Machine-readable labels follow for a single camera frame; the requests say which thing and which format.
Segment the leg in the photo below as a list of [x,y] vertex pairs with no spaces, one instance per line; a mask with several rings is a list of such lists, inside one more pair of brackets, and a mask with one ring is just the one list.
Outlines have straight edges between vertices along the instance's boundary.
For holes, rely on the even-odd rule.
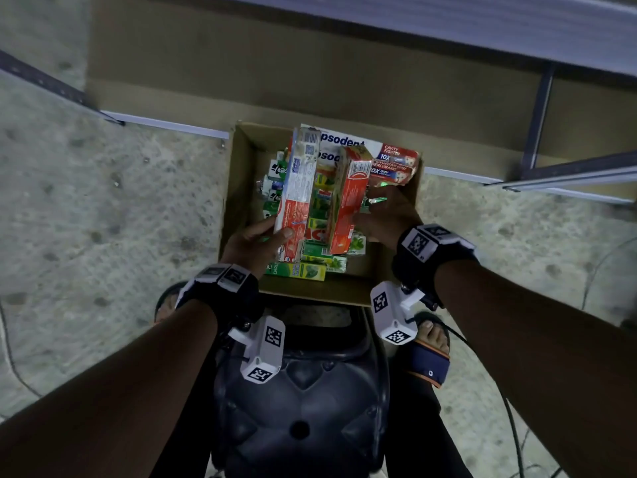
[[[176,301],[176,294],[166,297],[155,321],[161,322],[170,315]],[[212,446],[215,372],[215,353],[210,351],[150,478],[203,478],[205,475]]]
[[[432,322],[424,322],[419,327],[417,338],[449,353],[449,343],[442,328],[428,324]],[[422,461],[423,456],[432,459],[426,460],[422,475],[471,478],[440,418],[440,404],[431,384],[405,372],[400,359],[394,359],[390,372],[391,395],[386,438],[387,472],[390,478],[414,476],[415,464]]]

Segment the wrist strap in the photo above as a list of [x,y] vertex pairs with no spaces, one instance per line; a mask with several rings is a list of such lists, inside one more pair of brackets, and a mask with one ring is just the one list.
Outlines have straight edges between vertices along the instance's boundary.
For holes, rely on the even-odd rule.
[[435,311],[445,307],[434,287],[436,270],[453,260],[477,262],[474,249],[473,243],[440,225],[415,225],[405,230],[398,240],[392,271],[407,290],[422,291],[421,301]]
[[254,323],[262,315],[258,305],[259,281],[239,265],[216,264],[207,267],[179,292],[175,308],[190,300],[208,305],[217,317],[219,334],[235,324]]

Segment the forearm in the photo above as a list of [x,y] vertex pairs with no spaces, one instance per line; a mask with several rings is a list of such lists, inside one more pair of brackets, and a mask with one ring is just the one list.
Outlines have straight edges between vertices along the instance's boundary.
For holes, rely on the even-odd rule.
[[0,475],[148,476],[217,334],[210,307],[162,324],[0,426]]
[[632,336],[470,261],[442,265],[435,287],[485,368],[570,476],[634,475]]

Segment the barcode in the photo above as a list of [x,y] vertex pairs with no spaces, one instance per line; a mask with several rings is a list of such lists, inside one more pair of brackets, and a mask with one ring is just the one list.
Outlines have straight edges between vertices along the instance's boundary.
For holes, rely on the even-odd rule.
[[356,174],[356,173],[365,173],[367,175],[370,174],[370,169],[371,169],[371,164],[370,161],[358,161],[358,162],[353,162],[350,165],[350,176]]
[[315,132],[306,131],[303,142],[316,144],[319,142],[319,135]]

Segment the wrist tracker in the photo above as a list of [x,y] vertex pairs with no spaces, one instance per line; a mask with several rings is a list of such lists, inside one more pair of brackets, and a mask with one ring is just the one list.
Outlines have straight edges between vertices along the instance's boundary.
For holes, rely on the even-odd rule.
[[259,281],[239,265],[211,265],[190,280],[179,292],[179,308],[190,300],[208,305],[217,317],[219,335],[233,326],[243,328],[256,322],[263,309],[257,305]]
[[435,311],[445,307],[434,287],[436,270],[453,260],[478,262],[474,249],[473,243],[440,225],[416,225],[405,230],[398,240],[392,271],[405,293],[420,290],[424,294],[421,302]]

